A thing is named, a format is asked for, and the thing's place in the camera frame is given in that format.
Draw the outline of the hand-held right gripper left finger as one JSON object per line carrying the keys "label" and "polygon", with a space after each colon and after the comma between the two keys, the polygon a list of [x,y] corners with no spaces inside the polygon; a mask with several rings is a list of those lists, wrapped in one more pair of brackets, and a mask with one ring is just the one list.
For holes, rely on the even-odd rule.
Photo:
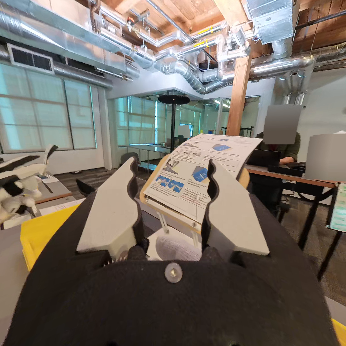
{"label": "hand-held right gripper left finger", "polygon": [[130,157],[96,190],[77,245],[79,253],[122,254],[135,245],[145,247],[141,208],[135,200],[137,174],[137,161]]}

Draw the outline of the glass desk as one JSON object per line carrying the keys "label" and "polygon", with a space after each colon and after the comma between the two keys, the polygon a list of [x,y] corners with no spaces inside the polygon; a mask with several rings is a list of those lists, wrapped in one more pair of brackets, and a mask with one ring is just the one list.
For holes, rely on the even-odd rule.
{"label": "glass desk", "polygon": [[137,153],[139,157],[139,166],[154,171],[160,160],[170,153],[169,149],[155,144],[128,145],[128,153]]}

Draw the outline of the printed instruction sheet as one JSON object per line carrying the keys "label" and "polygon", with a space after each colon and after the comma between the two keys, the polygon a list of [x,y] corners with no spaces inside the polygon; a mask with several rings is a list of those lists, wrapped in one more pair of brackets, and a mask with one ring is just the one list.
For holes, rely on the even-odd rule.
{"label": "printed instruction sheet", "polygon": [[226,178],[238,178],[261,138],[199,134],[179,145],[155,174],[144,194],[201,223],[210,197],[209,161],[219,163]]}

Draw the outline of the black laptop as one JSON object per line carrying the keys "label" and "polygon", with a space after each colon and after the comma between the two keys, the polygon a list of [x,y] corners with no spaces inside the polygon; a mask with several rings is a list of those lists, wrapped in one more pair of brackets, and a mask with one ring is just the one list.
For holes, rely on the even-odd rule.
{"label": "black laptop", "polygon": [[282,152],[254,149],[247,160],[247,165],[269,167],[280,164]]}

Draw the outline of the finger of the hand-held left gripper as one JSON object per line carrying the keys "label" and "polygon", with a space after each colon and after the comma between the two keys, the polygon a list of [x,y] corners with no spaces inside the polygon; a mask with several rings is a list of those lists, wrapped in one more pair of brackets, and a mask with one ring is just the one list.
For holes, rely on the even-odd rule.
{"label": "finger of the hand-held left gripper", "polygon": [[45,149],[42,163],[34,161],[41,158],[40,155],[25,155],[3,162],[0,165],[0,173],[5,175],[29,176],[45,174],[49,158],[58,150],[57,145],[49,145]]}
{"label": "finger of the hand-held left gripper", "polygon": [[0,202],[4,209],[18,209],[22,205],[35,208],[37,200],[42,196],[38,184],[42,179],[33,175],[15,182],[7,182],[1,186]]}

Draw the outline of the yellow plastic bin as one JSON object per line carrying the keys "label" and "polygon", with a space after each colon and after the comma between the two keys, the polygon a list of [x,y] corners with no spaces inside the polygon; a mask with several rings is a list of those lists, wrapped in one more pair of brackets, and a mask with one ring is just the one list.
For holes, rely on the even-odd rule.
{"label": "yellow plastic bin", "polygon": [[53,213],[40,216],[21,225],[20,243],[28,271],[31,271],[39,255],[57,232],[59,227],[71,216],[81,202]]}
{"label": "yellow plastic bin", "polygon": [[340,346],[345,346],[346,345],[346,326],[336,321],[333,318],[331,318],[331,321],[332,321],[335,334],[337,336]]}

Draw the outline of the black floor lamp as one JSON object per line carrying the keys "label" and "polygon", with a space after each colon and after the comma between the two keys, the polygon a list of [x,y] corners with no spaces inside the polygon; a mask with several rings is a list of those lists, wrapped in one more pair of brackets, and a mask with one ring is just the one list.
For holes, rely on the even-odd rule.
{"label": "black floor lamp", "polygon": [[190,98],[187,96],[176,94],[164,94],[158,97],[158,101],[167,105],[171,105],[171,145],[170,153],[174,151],[175,144],[175,115],[176,105],[186,105],[190,102]]}

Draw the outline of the person's left hand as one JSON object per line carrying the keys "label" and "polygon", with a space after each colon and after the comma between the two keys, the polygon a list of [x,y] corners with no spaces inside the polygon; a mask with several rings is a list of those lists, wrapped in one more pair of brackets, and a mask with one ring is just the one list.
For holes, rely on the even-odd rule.
{"label": "person's left hand", "polygon": [[22,215],[28,211],[33,216],[36,216],[38,210],[34,201],[22,201],[10,199],[1,201],[0,205],[0,223],[3,223],[12,217]]}

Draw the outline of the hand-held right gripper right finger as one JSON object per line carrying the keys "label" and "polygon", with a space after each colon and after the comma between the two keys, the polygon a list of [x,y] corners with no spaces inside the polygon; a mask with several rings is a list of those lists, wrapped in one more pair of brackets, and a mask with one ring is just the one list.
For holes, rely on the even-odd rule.
{"label": "hand-held right gripper right finger", "polygon": [[216,160],[210,159],[210,197],[201,225],[201,249],[214,248],[225,261],[233,252],[267,256],[270,251],[249,192]]}

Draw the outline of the wooden document stand white base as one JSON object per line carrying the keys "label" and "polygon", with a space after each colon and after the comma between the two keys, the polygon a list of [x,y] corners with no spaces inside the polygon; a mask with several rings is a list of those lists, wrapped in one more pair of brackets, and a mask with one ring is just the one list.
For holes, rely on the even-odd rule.
{"label": "wooden document stand white base", "polygon": [[[166,155],[160,161],[156,170],[148,180],[148,184],[143,187],[141,191],[141,198],[145,198],[146,201],[143,202],[146,205],[154,208],[160,216],[161,223],[165,221],[164,216],[169,217],[170,219],[175,219],[177,223],[180,223],[182,226],[187,227],[192,232],[192,238],[182,234],[179,231],[172,230],[168,226],[166,228],[162,227],[159,231],[157,231],[153,236],[150,236],[150,240],[154,241],[153,249],[149,250],[150,257],[157,257],[161,260],[188,260],[188,261],[196,261],[199,260],[202,254],[201,249],[201,223],[195,222],[190,218],[184,216],[172,210],[171,208],[163,205],[162,203],[146,196],[144,191],[151,184],[153,178],[156,173],[158,173],[159,169],[163,166],[163,164],[167,161],[170,154]],[[240,176],[244,171],[244,167],[241,170],[240,175],[236,180],[240,183]]]}

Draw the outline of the background wooden desk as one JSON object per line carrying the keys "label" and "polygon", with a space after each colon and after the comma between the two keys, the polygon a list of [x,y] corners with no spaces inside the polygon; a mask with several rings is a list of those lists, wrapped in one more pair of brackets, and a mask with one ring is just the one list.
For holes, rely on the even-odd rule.
{"label": "background wooden desk", "polygon": [[288,203],[282,202],[283,190],[297,193],[302,201],[311,203],[308,216],[301,231],[298,246],[304,250],[310,229],[317,213],[318,205],[336,191],[332,183],[306,179],[290,174],[281,174],[268,171],[267,168],[245,165],[249,172],[250,182],[248,187],[262,204],[282,222],[284,214],[290,209]]}

